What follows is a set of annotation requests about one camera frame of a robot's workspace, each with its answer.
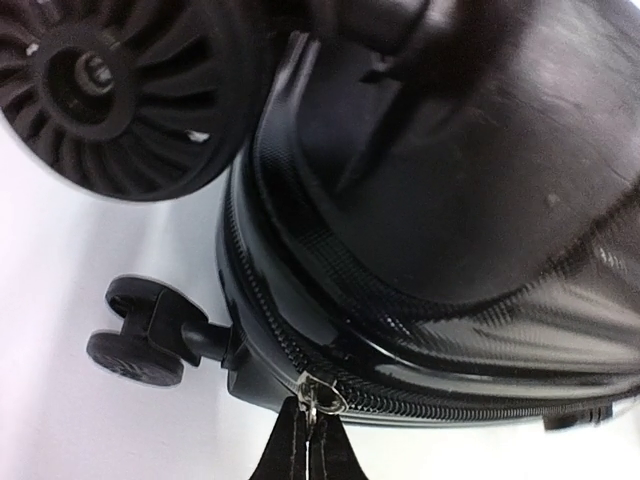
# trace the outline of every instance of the black zipper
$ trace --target black zipper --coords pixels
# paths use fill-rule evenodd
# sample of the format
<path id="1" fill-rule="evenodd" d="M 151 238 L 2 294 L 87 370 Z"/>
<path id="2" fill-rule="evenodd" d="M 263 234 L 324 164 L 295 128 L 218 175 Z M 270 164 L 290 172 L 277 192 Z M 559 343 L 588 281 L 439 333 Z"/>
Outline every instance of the black zipper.
<path id="1" fill-rule="evenodd" d="M 614 402 L 640 394 L 640 389 L 637 389 L 638 391 L 585 399 L 580 402 L 562 403 L 550 400 L 545 404 L 542 404 L 541 401 L 526 399 L 499 399 L 499 401 L 496 401 L 496 399 L 479 399 L 469 396 L 467 406 L 453 407 L 451 403 L 454 402 L 444 392 L 433 390 L 430 394 L 414 393 L 357 377 L 337 367 L 335 363 L 326 359 L 321 353 L 307 346 L 306 341 L 276 313 L 276 309 L 271 304 L 268 295 L 265 295 L 260 290 L 249 254 L 244 249 L 240 239 L 239 227 L 231 200 L 231 190 L 231 188 L 227 188 L 224 200 L 223 228 L 225 237 L 231 240 L 230 243 L 227 242 L 227 246 L 232 248 L 233 254 L 239 260 L 239 265 L 236 265 L 236 267 L 240 267 L 241 272 L 239 274 L 244 276 L 245 286 L 251 290 L 252 303 L 264 314 L 274 339 L 296 372 L 300 376 L 311 372 L 313 375 L 332 379 L 336 392 L 347 403 L 349 414 L 456 423 L 501 422 L 532 417 L 559 417 L 575 414 L 607 407 Z"/>

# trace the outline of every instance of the white surface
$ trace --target white surface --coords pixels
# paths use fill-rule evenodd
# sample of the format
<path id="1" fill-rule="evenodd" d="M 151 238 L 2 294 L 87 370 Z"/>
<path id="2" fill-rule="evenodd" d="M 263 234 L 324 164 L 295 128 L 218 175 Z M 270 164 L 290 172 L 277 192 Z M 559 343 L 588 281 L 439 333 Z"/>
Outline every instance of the white surface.
<path id="1" fill-rule="evenodd" d="M 275 417 L 232 399 L 215 364 L 166 391 L 84 353 L 93 330 L 119 325 L 103 295 L 122 273 L 168 282 L 227 321 L 213 246 L 221 183 L 173 203 L 105 201 L 40 168 L 5 130 L 0 172 L 0 479 L 248 480 Z M 602 480 L 638 472 L 639 420 L 350 436 L 371 480 Z"/>

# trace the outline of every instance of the twin wheel caster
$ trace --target twin wheel caster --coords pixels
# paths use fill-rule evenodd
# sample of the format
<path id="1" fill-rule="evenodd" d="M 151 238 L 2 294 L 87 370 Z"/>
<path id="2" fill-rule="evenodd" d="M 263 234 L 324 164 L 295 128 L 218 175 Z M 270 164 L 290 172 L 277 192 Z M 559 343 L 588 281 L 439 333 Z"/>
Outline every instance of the twin wheel caster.
<path id="1" fill-rule="evenodd" d="M 207 316 L 171 287 L 138 277 L 115 279 L 107 290 L 109 307 L 123 320 L 120 332 L 96 332 L 87 353 L 98 365 L 122 377 L 157 387 L 178 385 L 183 362 L 202 358 L 222 362 L 231 329 Z"/>

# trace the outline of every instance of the black suitcase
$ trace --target black suitcase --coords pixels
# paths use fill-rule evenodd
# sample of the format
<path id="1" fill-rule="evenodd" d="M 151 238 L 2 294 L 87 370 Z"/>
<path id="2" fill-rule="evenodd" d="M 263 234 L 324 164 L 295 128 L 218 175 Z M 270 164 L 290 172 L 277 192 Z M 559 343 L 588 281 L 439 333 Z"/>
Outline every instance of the black suitcase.
<path id="1" fill-rule="evenodd" d="M 3 111 L 70 180 L 175 198 L 240 149 L 217 239 L 233 326 L 122 277 L 123 329 L 87 351 L 156 386 L 220 361 L 281 412 L 256 480 L 364 478 L 341 420 L 557 430 L 640 394 L 630 2 L 6 3 L 28 58 L 2 67 Z"/>

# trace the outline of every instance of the zipper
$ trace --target zipper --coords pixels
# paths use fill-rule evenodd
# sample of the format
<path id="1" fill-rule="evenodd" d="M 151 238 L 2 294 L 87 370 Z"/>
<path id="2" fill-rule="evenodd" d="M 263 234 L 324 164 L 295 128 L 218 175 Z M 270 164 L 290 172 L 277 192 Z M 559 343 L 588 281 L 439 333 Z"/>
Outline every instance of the zipper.
<path id="1" fill-rule="evenodd" d="M 351 416 L 353 414 L 354 418 L 362 416 L 369 416 L 372 419 L 402 417 L 447 423 L 502 422 L 532 417 L 560 417 L 602 408 L 640 394 L 640 389 L 638 389 L 639 391 L 627 394 L 585 399 L 569 404 L 548 401 L 544 406 L 540 402 L 536 404 L 534 401 L 520 399 L 504 399 L 502 401 L 505 405 L 496 406 L 495 400 L 491 401 L 485 398 L 486 403 L 484 404 L 476 401 L 466 406 L 452 407 L 450 406 L 451 397 L 447 397 L 446 392 L 413 393 L 370 382 L 337 367 L 313 348 L 306 347 L 305 340 L 298 338 L 299 335 L 293 328 L 275 313 L 275 307 L 260 290 L 256 272 L 242 245 L 239 227 L 234 215 L 231 201 L 232 189 L 229 188 L 232 175 L 233 173 L 229 178 L 223 207 L 223 228 L 227 238 L 231 240 L 231 244 L 228 246 L 232 247 L 233 253 L 239 259 L 240 265 L 237 266 L 241 267 L 241 274 L 244 275 L 244 280 L 251 289 L 252 301 L 266 317 L 274 339 L 300 375 L 295 384 L 286 383 L 289 388 L 296 389 L 295 393 L 298 395 L 302 408 L 307 408 L 310 415 L 315 409 L 328 415 L 348 414 Z M 328 403 L 327 401 L 319 402 L 318 393 L 326 395 L 324 400 L 332 400 Z"/>

